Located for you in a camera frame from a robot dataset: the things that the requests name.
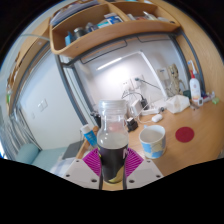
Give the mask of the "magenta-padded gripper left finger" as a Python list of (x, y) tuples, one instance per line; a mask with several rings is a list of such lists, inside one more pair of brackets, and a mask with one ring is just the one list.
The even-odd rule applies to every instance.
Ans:
[(102, 189), (102, 165), (98, 149), (82, 159), (75, 159), (63, 175), (65, 180), (84, 188)]

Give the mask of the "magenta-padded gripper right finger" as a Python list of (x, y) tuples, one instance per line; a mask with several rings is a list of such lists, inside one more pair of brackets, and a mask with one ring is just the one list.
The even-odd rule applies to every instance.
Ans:
[(127, 149), (124, 163), (123, 189), (135, 189), (163, 177), (151, 159), (143, 159), (136, 151)]

